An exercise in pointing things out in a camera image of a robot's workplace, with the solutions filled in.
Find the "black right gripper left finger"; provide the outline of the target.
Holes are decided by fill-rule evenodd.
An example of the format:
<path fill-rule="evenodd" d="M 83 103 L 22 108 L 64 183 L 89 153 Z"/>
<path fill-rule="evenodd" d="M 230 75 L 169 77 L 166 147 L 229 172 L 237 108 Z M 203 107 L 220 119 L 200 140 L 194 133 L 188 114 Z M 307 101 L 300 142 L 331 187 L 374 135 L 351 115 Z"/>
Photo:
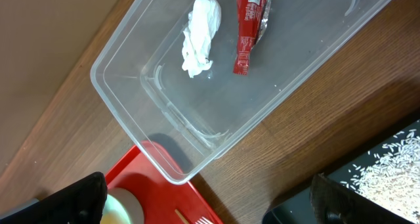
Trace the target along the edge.
<path fill-rule="evenodd" d="M 1 224 L 99 224 L 108 188 L 94 172 L 43 200 L 1 219 Z"/>

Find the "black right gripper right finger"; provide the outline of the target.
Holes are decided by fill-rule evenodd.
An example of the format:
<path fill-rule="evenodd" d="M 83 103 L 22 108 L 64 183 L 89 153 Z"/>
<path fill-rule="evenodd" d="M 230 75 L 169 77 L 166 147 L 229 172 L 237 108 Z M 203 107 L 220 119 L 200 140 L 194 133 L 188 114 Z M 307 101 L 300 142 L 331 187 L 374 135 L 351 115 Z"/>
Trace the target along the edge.
<path fill-rule="evenodd" d="M 310 203 L 321 224 L 411 224 L 322 174 L 312 178 Z"/>

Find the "rice and peanut scraps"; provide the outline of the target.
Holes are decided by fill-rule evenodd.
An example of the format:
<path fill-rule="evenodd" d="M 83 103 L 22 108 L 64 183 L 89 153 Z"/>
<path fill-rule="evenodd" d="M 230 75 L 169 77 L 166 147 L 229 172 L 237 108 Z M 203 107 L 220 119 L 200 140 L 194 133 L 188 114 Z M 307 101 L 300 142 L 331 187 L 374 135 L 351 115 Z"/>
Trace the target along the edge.
<path fill-rule="evenodd" d="M 352 177 L 340 184 L 389 211 L 419 223 L 419 131 L 399 131 L 377 152 L 367 151 L 372 161 L 352 164 Z"/>

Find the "red snack wrapper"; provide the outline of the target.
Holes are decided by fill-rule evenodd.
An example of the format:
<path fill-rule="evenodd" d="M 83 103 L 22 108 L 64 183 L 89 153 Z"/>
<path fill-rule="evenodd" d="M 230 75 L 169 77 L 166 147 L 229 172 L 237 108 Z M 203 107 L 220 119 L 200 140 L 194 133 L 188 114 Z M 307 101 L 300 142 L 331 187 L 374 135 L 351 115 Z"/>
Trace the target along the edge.
<path fill-rule="evenodd" d="M 247 75 L 250 54 L 267 29 L 272 0 L 236 0 L 238 41 L 233 73 Z"/>

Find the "white napkin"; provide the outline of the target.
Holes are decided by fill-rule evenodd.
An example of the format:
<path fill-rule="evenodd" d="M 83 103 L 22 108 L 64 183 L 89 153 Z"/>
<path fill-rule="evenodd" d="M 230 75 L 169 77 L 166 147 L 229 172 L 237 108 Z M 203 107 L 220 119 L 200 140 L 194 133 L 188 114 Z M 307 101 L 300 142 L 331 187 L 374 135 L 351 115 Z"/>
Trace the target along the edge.
<path fill-rule="evenodd" d="M 188 13 L 188 24 L 183 30 L 182 69 L 190 78 L 209 70 L 211 41 L 221 24 L 221 6 L 217 0 L 195 0 Z"/>

